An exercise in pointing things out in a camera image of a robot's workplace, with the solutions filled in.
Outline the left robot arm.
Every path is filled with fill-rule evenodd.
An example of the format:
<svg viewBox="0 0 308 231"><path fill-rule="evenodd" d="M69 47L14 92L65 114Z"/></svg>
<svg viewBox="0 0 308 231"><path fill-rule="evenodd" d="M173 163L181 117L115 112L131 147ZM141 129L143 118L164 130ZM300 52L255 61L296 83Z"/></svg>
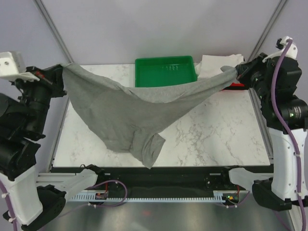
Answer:
<svg viewBox="0 0 308 231"><path fill-rule="evenodd" d="M21 92L17 100L0 96L0 188L8 211L3 217L24 231L37 231L55 219L68 199L89 187L101 189L105 176L95 165L58 186L38 186L35 155L52 98L66 95L63 68L26 68L26 79L11 83Z"/></svg>

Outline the grey t-shirt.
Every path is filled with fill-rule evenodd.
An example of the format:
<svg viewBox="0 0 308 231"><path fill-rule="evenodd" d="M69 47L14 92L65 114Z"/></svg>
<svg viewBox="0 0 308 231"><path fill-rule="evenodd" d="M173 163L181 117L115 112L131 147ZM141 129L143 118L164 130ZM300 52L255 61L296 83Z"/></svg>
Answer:
<svg viewBox="0 0 308 231"><path fill-rule="evenodd" d="M109 150L152 168L165 143L160 133L237 78L234 67L222 70L187 84L132 88L66 64L63 80L74 110Z"/></svg>

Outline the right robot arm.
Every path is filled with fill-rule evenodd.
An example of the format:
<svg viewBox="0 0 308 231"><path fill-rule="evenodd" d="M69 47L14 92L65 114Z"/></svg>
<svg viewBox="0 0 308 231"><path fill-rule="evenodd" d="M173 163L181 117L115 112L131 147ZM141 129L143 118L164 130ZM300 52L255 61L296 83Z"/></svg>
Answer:
<svg viewBox="0 0 308 231"><path fill-rule="evenodd" d="M253 89L261 102L273 149L273 174L233 168L220 177L221 186L238 185L252 192L262 207L290 210L308 205L304 174L304 145L308 134L308 105L294 92L302 75L295 58L257 58L236 67L239 81Z"/></svg>

